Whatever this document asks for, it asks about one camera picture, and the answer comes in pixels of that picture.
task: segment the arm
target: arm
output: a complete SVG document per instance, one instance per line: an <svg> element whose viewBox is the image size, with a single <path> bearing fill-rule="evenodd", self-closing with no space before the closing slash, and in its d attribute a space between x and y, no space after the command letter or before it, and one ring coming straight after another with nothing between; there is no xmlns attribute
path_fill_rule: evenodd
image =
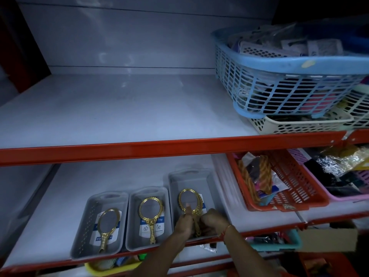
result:
<svg viewBox="0 0 369 277"><path fill-rule="evenodd" d="M215 209L210 209L201 217L201 220L205 225L214 228L218 235L225 230L224 244L241 277L279 276L279 273L245 241L237 229Z"/></svg>
<svg viewBox="0 0 369 277"><path fill-rule="evenodd" d="M155 251L132 272L132 277L149 275L151 277L166 276L177 254L183 250L193 230L191 207L186 207L173 233Z"/></svg>

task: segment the gold hand mirror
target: gold hand mirror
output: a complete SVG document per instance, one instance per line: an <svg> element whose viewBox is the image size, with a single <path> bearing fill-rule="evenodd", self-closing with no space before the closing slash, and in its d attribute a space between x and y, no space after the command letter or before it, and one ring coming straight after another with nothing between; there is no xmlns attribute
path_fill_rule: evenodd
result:
<svg viewBox="0 0 369 277"><path fill-rule="evenodd" d="M120 221L119 210L111 208L101 214L97 222L97 230L101 236L101 246L99 253L105 252L109 236L114 232Z"/></svg>
<svg viewBox="0 0 369 277"><path fill-rule="evenodd" d="M203 201L200 195L193 189L184 189L178 195L179 207L186 212L186 204L191 206L193 220L195 222L196 237L200 237L201 230L199 227L199 219L203 214Z"/></svg>
<svg viewBox="0 0 369 277"><path fill-rule="evenodd" d="M155 244L154 224L163 212L163 203L157 197L145 198L138 207L140 218L150 227L150 244Z"/></svg>

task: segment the person's right hand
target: person's right hand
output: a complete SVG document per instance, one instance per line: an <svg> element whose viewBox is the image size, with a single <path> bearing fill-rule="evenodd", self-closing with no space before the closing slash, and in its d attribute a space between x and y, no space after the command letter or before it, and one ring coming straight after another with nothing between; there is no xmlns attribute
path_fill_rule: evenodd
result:
<svg viewBox="0 0 369 277"><path fill-rule="evenodd" d="M228 220L224 218L218 211L211 208L209 211L200 217L200 220L208 227L215 229L218 235L230 225Z"/></svg>

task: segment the blue plastic basket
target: blue plastic basket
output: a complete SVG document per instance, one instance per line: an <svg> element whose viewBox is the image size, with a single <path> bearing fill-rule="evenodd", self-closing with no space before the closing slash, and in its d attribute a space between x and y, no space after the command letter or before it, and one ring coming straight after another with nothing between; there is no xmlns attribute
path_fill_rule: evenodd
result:
<svg viewBox="0 0 369 277"><path fill-rule="evenodd" d="M250 30L244 26L212 33L217 77L235 110L247 118L322 117L369 74L369 56L263 58L227 46L230 35Z"/></svg>
<svg viewBox="0 0 369 277"><path fill-rule="evenodd" d="M251 247L253 247L258 252L275 252L275 251L294 251L300 249L302 247L301 238L296 229L287 230L286 234L291 240L291 244L256 244L250 243Z"/></svg>

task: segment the white plastic basket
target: white plastic basket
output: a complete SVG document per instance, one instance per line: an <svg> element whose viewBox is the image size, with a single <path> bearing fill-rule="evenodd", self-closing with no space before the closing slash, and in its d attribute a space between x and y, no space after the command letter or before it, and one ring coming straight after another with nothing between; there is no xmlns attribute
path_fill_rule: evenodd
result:
<svg viewBox="0 0 369 277"><path fill-rule="evenodd" d="M286 122L280 121L284 119L282 116L274 116L273 119L266 116L261 119L249 118L249 121L256 128L259 134L262 135L339 131L346 129L344 125L353 121L353 117L350 114L336 107L325 113L324 118L326 120Z"/></svg>
<svg viewBox="0 0 369 277"><path fill-rule="evenodd" d="M369 127L369 86L357 85L337 106L353 116L353 121L345 125L356 129Z"/></svg>

